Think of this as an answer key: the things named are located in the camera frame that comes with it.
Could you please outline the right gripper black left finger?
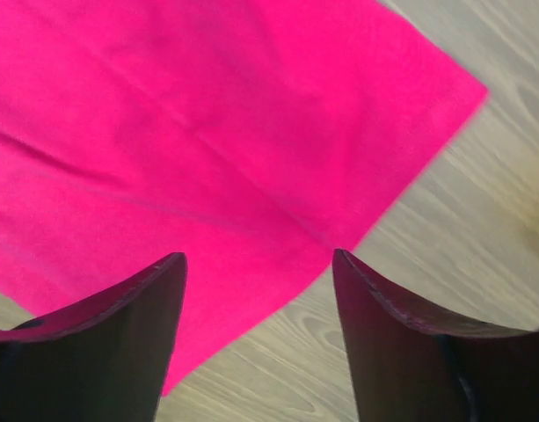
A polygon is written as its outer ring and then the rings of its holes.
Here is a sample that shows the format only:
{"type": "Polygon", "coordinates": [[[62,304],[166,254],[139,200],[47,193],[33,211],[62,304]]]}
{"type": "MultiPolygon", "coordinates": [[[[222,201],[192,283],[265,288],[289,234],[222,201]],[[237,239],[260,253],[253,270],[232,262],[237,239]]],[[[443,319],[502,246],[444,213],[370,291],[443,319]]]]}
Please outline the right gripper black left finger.
{"type": "Polygon", "coordinates": [[[152,421],[187,276],[172,253],[101,292],[0,330],[0,421],[152,421]]]}

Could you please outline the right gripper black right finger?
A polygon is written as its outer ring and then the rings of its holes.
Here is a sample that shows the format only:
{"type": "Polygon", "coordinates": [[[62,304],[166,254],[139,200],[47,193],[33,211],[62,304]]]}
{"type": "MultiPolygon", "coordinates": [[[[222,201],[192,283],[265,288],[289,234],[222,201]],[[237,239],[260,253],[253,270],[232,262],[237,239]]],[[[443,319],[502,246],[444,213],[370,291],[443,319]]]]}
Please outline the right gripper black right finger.
{"type": "Polygon", "coordinates": [[[362,421],[539,421],[539,330],[443,308],[345,250],[332,273],[362,421]]]}

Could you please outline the pink t shirt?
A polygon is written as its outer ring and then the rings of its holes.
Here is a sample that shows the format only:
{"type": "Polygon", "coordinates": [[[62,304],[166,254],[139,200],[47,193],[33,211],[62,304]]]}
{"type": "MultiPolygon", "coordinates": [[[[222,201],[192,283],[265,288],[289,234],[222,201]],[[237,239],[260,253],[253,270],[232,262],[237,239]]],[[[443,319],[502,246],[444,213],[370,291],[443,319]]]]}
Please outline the pink t shirt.
{"type": "Polygon", "coordinates": [[[486,87],[376,1],[0,1],[0,293],[188,260],[171,389],[351,250],[486,87]]]}

